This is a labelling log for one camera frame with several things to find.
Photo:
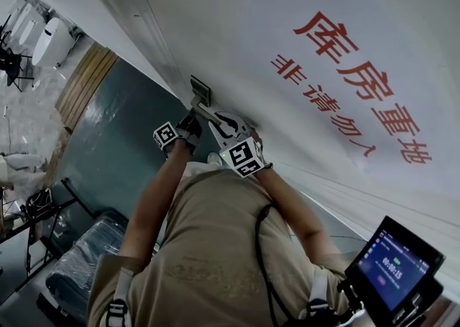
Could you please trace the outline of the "person's beige clothing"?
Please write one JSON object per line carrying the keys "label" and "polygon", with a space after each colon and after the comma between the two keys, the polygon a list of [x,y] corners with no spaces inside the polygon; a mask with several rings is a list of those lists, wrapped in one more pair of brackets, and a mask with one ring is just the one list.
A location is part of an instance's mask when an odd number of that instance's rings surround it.
{"label": "person's beige clothing", "polygon": [[109,255],[98,263],[88,327],[103,327],[122,269],[134,276],[126,294],[133,327],[273,327],[307,306],[316,270],[328,279],[327,301],[338,313],[345,278],[334,264],[312,263],[292,242],[270,197],[230,170],[185,179],[170,209],[165,238],[147,266]]}

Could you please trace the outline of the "large grey display panel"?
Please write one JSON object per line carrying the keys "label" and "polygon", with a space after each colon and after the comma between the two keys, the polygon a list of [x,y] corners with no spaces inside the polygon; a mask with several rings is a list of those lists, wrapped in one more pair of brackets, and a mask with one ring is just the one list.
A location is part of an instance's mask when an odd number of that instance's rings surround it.
{"label": "large grey display panel", "polygon": [[29,233],[22,231],[0,244],[0,286],[16,287],[27,277]]}

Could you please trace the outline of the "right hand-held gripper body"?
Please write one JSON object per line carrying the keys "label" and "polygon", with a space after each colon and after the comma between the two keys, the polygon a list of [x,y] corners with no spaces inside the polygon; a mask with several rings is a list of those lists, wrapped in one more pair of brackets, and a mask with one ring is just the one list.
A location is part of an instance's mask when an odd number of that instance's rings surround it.
{"label": "right hand-held gripper body", "polygon": [[241,178],[246,178],[267,168],[262,154],[262,145],[253,137],[237,142],[220,153],[224,162]]}

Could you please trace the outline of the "plastic-wrapped dark suitcase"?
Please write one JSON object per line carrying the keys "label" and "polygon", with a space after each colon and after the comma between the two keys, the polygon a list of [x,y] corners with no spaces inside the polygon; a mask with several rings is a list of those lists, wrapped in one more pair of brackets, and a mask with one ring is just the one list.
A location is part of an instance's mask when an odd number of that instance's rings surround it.
{"label": "plastic-wrapped dark suitcase", "polygon": [[86,322],[98,261],[104,255],[119,252],[127,224],[118,211],[104,211],[47,276],[45,284],[55,301],[79,323]]}

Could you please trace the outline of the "person's left forearm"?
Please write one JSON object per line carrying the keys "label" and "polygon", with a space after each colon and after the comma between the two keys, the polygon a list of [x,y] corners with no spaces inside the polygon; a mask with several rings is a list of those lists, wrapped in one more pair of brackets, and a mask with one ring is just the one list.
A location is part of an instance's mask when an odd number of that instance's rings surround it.
{"label": "person's left forearm", "polygon": [[150,262],[162,223],[190,157],[191,152],[185,142],[176,140],[166,162],[139,197],[119,256],[136,259],[142,264]]}

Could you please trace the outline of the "black chest-mounted monitor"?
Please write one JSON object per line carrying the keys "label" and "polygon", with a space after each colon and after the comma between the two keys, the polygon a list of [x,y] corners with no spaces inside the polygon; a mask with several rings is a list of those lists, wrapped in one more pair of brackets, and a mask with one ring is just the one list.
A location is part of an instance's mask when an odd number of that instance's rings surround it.
{"label": "black chest-mounted monitor", "polygon": [[365,312],[375,327],[419,327],[423,314],[443,292],[435,274],[445,259],[385,216],[337,287],[349,301],[342,317],[352,319]]}

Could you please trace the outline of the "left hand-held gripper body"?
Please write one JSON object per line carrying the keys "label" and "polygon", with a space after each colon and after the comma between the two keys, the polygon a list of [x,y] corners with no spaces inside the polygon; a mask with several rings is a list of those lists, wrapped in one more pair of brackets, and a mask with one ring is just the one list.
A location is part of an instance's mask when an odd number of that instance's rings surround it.
{"label": "left hand-held gripper body", "polygon": [[177,124],[173,126],[170,121],[167,121],[154,131],[153,138],[165,155],[169,155],[172,152],[174,143],[178,139],[183,140],[186,147],[194,154],[198,149],[201,135],[201,125],[179,129]]}

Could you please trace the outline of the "white paper sign red characters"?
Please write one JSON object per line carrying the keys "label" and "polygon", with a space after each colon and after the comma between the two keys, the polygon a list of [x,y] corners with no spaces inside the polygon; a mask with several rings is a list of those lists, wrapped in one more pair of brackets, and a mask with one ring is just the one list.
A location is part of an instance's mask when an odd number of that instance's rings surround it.
{"label": "white paper sign red characters", "polygon": [[246,0],[238,30],[260,101],[374,180],[460,196],[460,128],[370,0]]}

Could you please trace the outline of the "black metal stand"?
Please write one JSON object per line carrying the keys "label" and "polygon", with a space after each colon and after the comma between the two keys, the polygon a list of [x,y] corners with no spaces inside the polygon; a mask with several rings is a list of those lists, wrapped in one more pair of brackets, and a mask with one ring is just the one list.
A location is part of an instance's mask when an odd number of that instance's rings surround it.
{"label": "black metal stand", "polygon": [[20,206],[16,213],[13,212],[16,208],[14,201],[5,203],[2,209],[6,218],[0,218],[0,224],[5,225],[4,232],[0,234],[0,244],[22,231],[29,233],[29,241],[27,277],[16,287],[0,286],[0,304],[26,285],[49,263],[59,259],[77,239],[77,228],[92,222],[96,217],[94,212],[78,197],[69,178],[62,179],[59,185],[51,190],[51,193],[54,209],[28,224],[24,223]]}

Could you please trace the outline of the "white door with red lettering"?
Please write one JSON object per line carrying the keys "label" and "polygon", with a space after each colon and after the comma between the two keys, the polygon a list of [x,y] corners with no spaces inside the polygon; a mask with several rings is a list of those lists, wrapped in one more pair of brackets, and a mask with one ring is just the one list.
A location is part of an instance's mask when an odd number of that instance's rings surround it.
{"label": "white door with red lettering", "polygon": [[391,216],[460,282],[460,0],[149,0],[184,75],[358,234]]}

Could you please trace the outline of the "wooden slat threshold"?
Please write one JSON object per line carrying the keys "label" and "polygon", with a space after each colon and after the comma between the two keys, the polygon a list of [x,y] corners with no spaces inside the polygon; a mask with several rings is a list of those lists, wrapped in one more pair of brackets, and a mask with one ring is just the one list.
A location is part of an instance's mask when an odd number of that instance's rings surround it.
{"label": "wooden slat threshold", "polygon": [[118,60],[116,53],[94,42],[73,71],[55,104],[69,134],[73,133],[94,94]]}

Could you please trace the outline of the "silver door lock with handle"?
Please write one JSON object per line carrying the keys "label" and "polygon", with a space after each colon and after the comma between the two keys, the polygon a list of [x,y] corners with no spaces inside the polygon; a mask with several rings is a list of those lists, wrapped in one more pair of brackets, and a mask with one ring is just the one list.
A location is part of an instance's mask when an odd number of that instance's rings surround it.
{"label": "silver door lock with handle", "polygon": [[190,102],[193,110],[206,121],[212,121],[217,126],[220,126],[220,120],[211,111],[211,89],[194,75],[190,77],[190,84],[194,95]]}

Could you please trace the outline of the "white bathtub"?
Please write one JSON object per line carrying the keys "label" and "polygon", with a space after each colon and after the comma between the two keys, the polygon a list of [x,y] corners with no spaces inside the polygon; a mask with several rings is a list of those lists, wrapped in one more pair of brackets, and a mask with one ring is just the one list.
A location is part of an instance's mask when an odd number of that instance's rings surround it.
{"label": "white bathtub", "polygon": [[37,10],[31,4],[26,5],[18,19],[19,30],[17,31],[17,35],[20,45],[24,44],[24,41],[29,37],[31,29],[41,21],[42,17]]}
{"label": "white bathtub", "polygon": [[32,64],[33,66],[51,67],[61,59],[62,44],[66,39],[64,23],[57,17],[52,18],[43,29],[35,45]]}

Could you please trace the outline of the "black bag with white lines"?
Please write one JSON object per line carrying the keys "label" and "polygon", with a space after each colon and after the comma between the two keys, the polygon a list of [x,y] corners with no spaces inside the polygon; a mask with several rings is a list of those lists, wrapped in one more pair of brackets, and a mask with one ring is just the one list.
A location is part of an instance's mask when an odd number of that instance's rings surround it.
{"label": "black bag with white lines", "polygon": [[28,197],[25,204],[20,206],[20,209],[23,213],[24,223],[28,224],[37,217],[49,213],[54,207],[51,190],[45,188]]}

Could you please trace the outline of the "person's right forearm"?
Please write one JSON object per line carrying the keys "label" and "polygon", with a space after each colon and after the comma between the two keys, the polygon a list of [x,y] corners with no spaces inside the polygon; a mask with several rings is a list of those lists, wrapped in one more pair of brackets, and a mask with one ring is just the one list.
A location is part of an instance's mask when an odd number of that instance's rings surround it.
{"label": "person's right forearm", "polygon": [[297,236],[309,260],[322,266],[330,262],[340,272],[344,272],[345,264],[339,255],[339,249],[307,202],[272,168],[264,168],[254,176]]}

